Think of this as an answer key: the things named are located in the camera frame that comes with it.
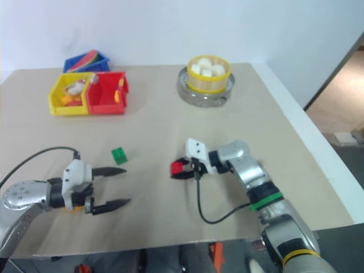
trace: bamboo steamer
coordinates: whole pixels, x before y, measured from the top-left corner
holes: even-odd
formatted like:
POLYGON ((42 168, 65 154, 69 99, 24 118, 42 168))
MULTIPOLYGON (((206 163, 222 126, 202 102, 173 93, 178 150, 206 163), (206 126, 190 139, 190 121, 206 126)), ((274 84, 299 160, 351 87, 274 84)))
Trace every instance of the bamboo steamer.
POLYGON ((187 86, 195 92, 204 93, 204 94, 218 94, 224 92, 229 77, 231 74, 231 65, 224 59, 211 56, 211 55, 202 55, 198 57, 194 57, 191 61, 189 61, 187 65, 187 86), (212 65, 220 64, 224 67, 226 73, 222 76, 217 77, 205 77, 199 74, 194 73, 191 70, 192 64, 197 64, 197 62, 201 58, 208 58, 212 65))

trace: yellow ring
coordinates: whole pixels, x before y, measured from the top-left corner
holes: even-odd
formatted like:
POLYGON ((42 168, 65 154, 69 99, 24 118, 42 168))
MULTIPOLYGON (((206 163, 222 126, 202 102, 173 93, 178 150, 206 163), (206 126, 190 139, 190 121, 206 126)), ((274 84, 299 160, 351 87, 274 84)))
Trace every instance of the yellow ring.
POLYGON ((223 87, 223 88, 220 88, 220 89, 217 89, 217 90, 207 91, 207 90, 202 90, 200 88, 196 88, 196 87, 192 86, 189 83, 186 83, 186 84, 187 84, 187 87, 189 89, 192 89, 193 91, 195 91, 197 93, 203 93, 203 94, 219 94, 219 93, 222 93, 226 89, 226 87, 223 87))
POLYGON ((311 254, 311 255, 314 255, 314 256, 319 257, 319 258, 321 257, 321 256, 318 255, 318 253, 316 253, 315 251, 313 251, 311 249, 297 249, 295 251, 292 251, 292 252, 288 253, 284 257, 283 262, 282 262, 283 266, 286 265, 286 263, 288 262, 289 259, 291 259, 294 256, 300 255, 300 254, 311 254))
POLYGON ((217 57, 217 56, 212 56, 212 55, 201 55, 201 56, 194 57, 191 61, 189 61, 188 65, 187 65, 187 73, 190 74, 191 76, 201 80, 201 81, 221 81, 221 80, 224 80, 224 79, 226 79, 226 78, 228 78, 230 76, 230 74, 231 74, 231 65, 226 60, 224 60, 223 58, 220 58, 220 57, 217 57), (194 71, 191 70, 191 64, 194 63, 197 59, 200 59, 200 58, 203 58, 203 57, 219 59, 222 62, 226 63, 227 67, 229 69, 222 76, 204 77, 204 76, 202 76, 200 74, 196 74, 196 73, 194 73, 194 71))

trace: black cable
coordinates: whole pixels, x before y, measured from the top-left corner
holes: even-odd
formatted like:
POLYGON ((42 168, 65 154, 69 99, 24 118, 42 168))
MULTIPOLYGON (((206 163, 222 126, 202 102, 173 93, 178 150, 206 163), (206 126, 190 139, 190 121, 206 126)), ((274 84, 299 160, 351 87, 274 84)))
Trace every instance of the black cable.
POLYGON ((73 159, 80 159, 80 153, 71 147, 65 147, 65 146, 58 146, 58 147, 51 147, 51 148, 47 148, 44 150, 41 150, 39 152, 36 152, 35 154, 29 156, 27 159, 25 159, 24 161, 22 161, 21 163, 19 163, 14 169, 12 169, 6 176, 5 178, 0 182, 0 188, 4 185, 4 183, 6 182, 6 180, 9 179, 10 176, 12 176, 14 174, 14 172, 16 172, 22 165, 24 165, 25 163, 27 163, 28 161, 30 161, 31 159, 35 158, 38 155, 41 155, 45 152, 48 151, 53 151, 53 150, 70 150, 73 151, 73 159))
POLYGON ((215 225, 218 224, 220 222, 222 222, 223 220, 225 220, 226 218, 228 218, 229 216, 231 216, 232 214, 234 214, 235 212, 237 212, 238 210, 245 208, 247 206, 250 205, 250 203, 246 203, 246 204, 242 204, 238 207, 236 207, 235 209, 233 209, 231 212, 227 213, 226 215, 224 215, 223 217, 221 217, 218 220, 215 221, 209 221, 205 218, 204 214, 202 213, 202 209, 201 209, 201 198, 200 198, 200 177, 199 175, 195 176, 196 179, 196 183, 197 183, 197 205, 198 205, 198 212, 200 213, 200 216, 202 218, 202 220, 204 220, 204 222, 206 222, 207 224, 210 225, 215 225))

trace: table edge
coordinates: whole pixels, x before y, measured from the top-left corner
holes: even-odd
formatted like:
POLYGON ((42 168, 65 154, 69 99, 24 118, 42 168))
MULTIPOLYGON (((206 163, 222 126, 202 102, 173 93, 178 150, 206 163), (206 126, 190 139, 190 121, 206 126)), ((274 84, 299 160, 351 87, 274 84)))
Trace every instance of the table edge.
POLYGON ((363 223, 364 190, 353 174, 271 68, 266 63, 251 65, 329 180, 354 224, 363 223))

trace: toy food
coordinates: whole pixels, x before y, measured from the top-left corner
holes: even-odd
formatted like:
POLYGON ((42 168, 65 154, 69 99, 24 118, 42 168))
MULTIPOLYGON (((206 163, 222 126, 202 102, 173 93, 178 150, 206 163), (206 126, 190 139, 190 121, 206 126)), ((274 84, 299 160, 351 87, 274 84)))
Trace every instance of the toy food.
POLYGON ((119 99, 119 90, 116 90, 115 93, 114 93, 114 101, 117 104, 120 102, 120 99, 119 99))
POLYGON ((212 77, 212 71, 211 69, 203 69, 201 74, 204 76, 204 77, 212 77))
POLYGON ((192 64, 191 70, 196 74, 201 74, 201 66, 199 64, 192 64))
POLYGON ((71 101, 67 104, 65 104, 65 106, 81 106, 82 105, 82 101, 71 101))
POLYGON ((201 67, 201 68, 210 68, 212 66, 212 63, 210 61, 209 58, 201 58, 200 60, 198 60, 197 64, 201 67))
POLYGON ((225 74, 225 68, 221 64, 215 64, 211 67, 212 74, 216 76, 222 76, 225 74))
POLYGON ((75 65, 71 66, 67 72, 74 72, 82 67, 85 67, 98 60, 98 53, 96 50, 91 50, 85 56, 81 58, 75 65))
POLYGON ((81 94, 85 87, 86 79, 82 78, 79 81, 74 82, 66 87, 66 92, 70 95, 76 96, 81 94))

